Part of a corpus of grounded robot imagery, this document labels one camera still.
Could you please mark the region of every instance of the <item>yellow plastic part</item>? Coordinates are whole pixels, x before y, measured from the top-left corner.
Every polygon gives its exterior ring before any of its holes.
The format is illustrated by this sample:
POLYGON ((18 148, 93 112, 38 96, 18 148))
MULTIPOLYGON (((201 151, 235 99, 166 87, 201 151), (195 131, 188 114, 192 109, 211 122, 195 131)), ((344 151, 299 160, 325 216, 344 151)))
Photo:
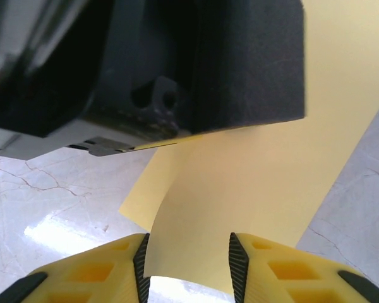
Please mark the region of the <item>yellow plastic part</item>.
POLYGON ((144 234, 45 265, 48 277, 23 303, 139 303, 133 266, 144 234))
POLYGON ((254 235, 236 234, 249 257, 244 303, 368 302, 337 272, 353 268, 254 235))

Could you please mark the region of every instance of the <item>black machine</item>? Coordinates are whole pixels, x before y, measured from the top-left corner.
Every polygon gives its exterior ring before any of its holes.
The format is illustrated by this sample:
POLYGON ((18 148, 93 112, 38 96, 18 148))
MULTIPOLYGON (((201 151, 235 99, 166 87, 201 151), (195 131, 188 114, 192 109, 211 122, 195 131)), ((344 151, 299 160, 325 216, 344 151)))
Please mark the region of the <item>black machine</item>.
POLYGON ((0 155, 304 117, 300 0, 0 0, 0 155))

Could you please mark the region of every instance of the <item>yellow paper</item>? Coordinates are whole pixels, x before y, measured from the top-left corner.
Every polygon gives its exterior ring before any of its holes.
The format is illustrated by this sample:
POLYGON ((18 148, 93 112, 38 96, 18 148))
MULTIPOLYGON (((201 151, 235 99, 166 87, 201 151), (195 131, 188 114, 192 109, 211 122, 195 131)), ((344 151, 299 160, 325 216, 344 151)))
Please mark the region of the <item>yellow paper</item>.
POLYGON ((204 136, 168 190, 145 275, 232 292, 230 232, 294 246, 379 109, 379 0, 305 0, 308 116, 204 136))
POLYGON ((165 193, 198 141, 199 138, 159 147, 119 212, 150 231, 165 193))

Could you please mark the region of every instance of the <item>gray marble surface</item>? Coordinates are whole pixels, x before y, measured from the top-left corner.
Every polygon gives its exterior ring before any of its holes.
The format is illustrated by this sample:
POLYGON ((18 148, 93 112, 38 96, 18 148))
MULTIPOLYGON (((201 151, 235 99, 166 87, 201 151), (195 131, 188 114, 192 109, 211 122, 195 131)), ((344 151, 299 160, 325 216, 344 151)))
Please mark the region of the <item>gray marble surface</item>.
MULTIPOLYGON (((36 267, 143 232, 117 209, 153 150, 97 158, 63 148, 0 157, 0 292, 36 267)), ((349 264, 379 285, 379 113, 298 248, 349 264)), ((218 291, 154 277, 150 302, 233 302, 218 291)))

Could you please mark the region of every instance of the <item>cutout hole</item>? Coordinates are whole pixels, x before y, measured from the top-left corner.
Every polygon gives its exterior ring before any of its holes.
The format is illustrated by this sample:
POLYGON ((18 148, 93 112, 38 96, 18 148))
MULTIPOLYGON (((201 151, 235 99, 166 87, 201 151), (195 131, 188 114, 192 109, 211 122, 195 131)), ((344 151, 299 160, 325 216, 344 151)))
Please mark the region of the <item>cutout hole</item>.
POLYGON ((129 243, 121 243, 121 244, 115 246, 115 247, 112 248, 112 249, 115 249, 115 250, 117 250, 117 251, 125 251, 125 250, 127 250, 128 248, 129 248, 129 243))
POLYGON ((346 303, 332 290, 288 290, 295 303, 346 303))
POLYGON ((154 81, 150 81, 132 92, 131 100, 135 107, 144 109, 152 103, 153 85, 154 81))
POLYGON ((164 106, 165 106, 167 109, 173 109, 173 107, 174 107, 175 104, 177 103, 177 93, 174 93, 174 92, 166 92, 166 93, 163 95, 163 103, 164 103, 164 106))
POLYGON ((103 282, 109 276, 114 264, 112 263, 89 263, 79 266, 68 281, 75 282, 103 282))
POLYGON ((258 243, 258 242, 253 242, 253 247, 255 249, 271 249, 272 248, 264 243, 258 243))
POLYGON ((269 262, 279 280, 316 280, 319 276, 303 262, 269 262))
POLYGON ((50 294, 50 303, 87 303, 91 294, 50 294))

